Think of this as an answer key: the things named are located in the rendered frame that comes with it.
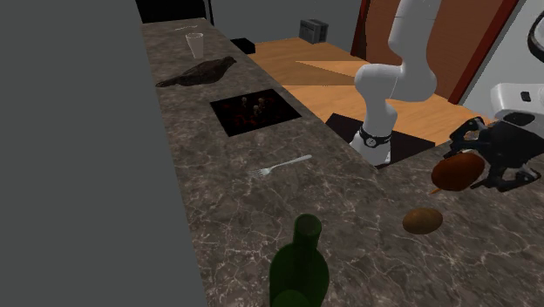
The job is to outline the black robot stand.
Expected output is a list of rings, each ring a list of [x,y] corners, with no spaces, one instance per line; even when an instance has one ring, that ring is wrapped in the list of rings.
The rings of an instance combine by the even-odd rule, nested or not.
[[[325,124],[344,141],[350,143],[363,121],[332,113],[325,121]],[[397,163],[435,146],[436,144],[432,141],[393,131],[391,136],[391,160],[389,163],[376,166],[376,169],[385,168],[390,164]]]

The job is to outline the silver fork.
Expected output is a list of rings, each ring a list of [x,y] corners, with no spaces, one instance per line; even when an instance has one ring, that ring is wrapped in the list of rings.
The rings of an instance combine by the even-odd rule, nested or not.
[[[271,166],[271,167],[265,167],[265,168],[260,168],[260,169],[256,169],[256,170],[247,171],[247,174],[250,177],[262,177],[262,176],[266,176],[266,175],[271,174],[272,171],[277,167],[282,167],[282,166],[286,166],[286,165],[289,165],[289,164],[294,164],[294,163],[297,163],[297,162],[300,162],[300,161],[309,160],[311,158],[312,158],[311,154],[306,154],[304,156],[301,156],[301,157],[298,157],[298,158],[295,158],[295,159],[292,159],[292,160],[284,161],[282,163],[276,164],[276,165]]]

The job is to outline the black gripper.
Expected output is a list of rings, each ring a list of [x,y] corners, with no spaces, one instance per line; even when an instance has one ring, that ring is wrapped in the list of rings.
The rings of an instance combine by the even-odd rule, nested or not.
[[[469,132],[476,133],[477,137],[467,139]],[[486,126],[478,116],[453,131],[450,140],[450,151],[444,154],[445,159],[463,150],[475,149],[490,166],[486,178],[473,183],[470,189],[484,187],[507,192],[541,178],[541,173],[525,165],[532,158],[544,154],[544,139],[536,133],[502,121]],[[512,168],[512,178],[506,177],[508,168]]]

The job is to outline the dark bird figure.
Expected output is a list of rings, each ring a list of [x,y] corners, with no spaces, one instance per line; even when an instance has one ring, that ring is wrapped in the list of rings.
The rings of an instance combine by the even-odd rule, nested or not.
[[[155,86],[169,87],[172,85],[193,86],[213,84],[219,81],[235,63],[236,60],[232,56],[204,61],[179,76],[160,81]]]

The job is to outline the brown potato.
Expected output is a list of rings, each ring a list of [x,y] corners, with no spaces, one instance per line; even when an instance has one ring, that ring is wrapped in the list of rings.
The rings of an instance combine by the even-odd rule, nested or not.
[[[414,235],[427,235],[443,223],[443,215],[435,208],[415,208],[402,221],[404,230]]]

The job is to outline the brown door with red frame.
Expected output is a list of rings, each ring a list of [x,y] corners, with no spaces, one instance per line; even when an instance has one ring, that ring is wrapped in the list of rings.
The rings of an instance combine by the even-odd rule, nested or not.
[[[388,47],[401,0],[360,0],[352,56],[399,65]],[[520,0],[442,0],[428,42],[427,58],[440,97],[457,105]]]

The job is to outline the clear plastic cup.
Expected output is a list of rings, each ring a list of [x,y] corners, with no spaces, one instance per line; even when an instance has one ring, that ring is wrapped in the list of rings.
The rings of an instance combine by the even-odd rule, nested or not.
[[[204,57],[204,35],[202,33],[188,33],[186,41],[195,59]]]

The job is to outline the black red printed flat board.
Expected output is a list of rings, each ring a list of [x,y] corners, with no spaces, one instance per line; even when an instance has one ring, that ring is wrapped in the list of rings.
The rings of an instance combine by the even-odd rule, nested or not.
[[[275,89],[216,100],[210,106],[228,137],[302,117]]]

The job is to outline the small black box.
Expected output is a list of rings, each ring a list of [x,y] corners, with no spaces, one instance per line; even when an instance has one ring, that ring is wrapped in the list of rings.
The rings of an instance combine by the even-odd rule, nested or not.
[[[256,53],[256,47],[253,42],[251,42],[247,38],[234,38],[231,39],[231,42],[239,48],[244,54],[255,54]]]

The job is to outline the dark green glass bottle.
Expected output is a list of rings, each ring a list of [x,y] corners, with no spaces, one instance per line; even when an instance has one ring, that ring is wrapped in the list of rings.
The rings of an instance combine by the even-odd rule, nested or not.
[[[295,219],[292,242],[276,252],[269,266],[269,307],[322,307],[330,273],[317,249],[321,232],[316,216]]]

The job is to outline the reddish brown oval vegetable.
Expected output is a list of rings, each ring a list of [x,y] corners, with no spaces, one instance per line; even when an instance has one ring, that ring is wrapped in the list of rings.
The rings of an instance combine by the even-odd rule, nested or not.
[[[437,189],[459,192],[470,187],[483,173],[485,161],[476,153],[457,153],[441,160],[432,170]]]

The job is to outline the grey toaster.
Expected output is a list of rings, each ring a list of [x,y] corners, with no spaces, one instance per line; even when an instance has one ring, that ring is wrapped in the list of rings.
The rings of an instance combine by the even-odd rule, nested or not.
[[[317,19],[300,21],[299,38],[310,43],[319,44],[327,40],[329,25]]]

